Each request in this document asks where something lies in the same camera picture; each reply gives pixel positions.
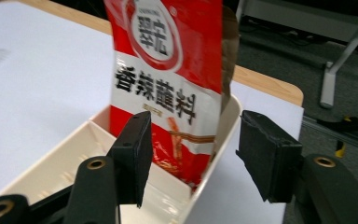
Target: red packet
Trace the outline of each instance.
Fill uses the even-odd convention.
[[[197,186],[221,107],[222,2],[105,0],[115,48],[110,130],[152,112],[153,162]]]

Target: white plastic container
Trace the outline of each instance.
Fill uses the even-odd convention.
[[[136,205],[121,205],[121,222],[127,223],[185,223],[200,193],[208,182],[215,165],[226,148],[227,140],[240,123],[241,105],[232,96],[220,119],[216,135],[216,152],[197,190],[159,168],[154,163],[150,168],[141,209]],[[23,194],[29,204],[72,185],[78,165],[87,158],[106,155],[116,138],[107,130],[109,106],[74,130],[49,154],[20,175],[0,192]]]

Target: white table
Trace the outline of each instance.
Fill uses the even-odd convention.
[[[0,3],[0,189],[109,104],[112,37],[17,2]],[[298,138],[303,108],[233,82],[244,109]],[[188,223],[281,223],[235,155],[239,127]]]

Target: seasoning packet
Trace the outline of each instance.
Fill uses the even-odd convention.
[[[152,113],[153,162],[195,187],[213,153],[222,98],[220,0],[104,0],[115,61],[110,131]]]

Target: brand logo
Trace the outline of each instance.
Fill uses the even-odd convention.
[[[158,70],[176,70],[182,62],[179,32],[167,8],[158,0],[129,0],[126,26],[133,49]]]

